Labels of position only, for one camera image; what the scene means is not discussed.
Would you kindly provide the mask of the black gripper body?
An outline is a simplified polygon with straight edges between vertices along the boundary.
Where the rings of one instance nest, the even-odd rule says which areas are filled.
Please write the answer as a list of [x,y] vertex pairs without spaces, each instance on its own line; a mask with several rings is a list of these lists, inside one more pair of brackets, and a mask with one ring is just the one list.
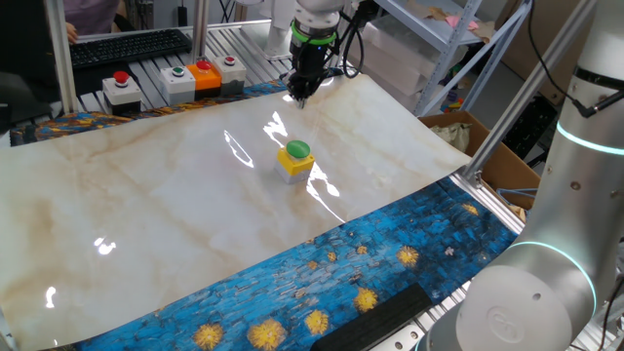
[[302,42],[291,43],[292,69],[304,79],[326,79],[328,70],[325,68],[328,45],[313,45]]

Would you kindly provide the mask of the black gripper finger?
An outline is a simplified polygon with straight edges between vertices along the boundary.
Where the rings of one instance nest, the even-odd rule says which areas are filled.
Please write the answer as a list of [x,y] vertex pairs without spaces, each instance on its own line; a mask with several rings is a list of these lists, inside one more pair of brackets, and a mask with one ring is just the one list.
[[285,76],[285,85],[297,108],[302,107],[302,80],[297,72],[288,72]]
[[301,86],[301,93],[299,99],[299,108],[303,109],[309,100],[318,90],[321,81],[319,79],[304,79]]

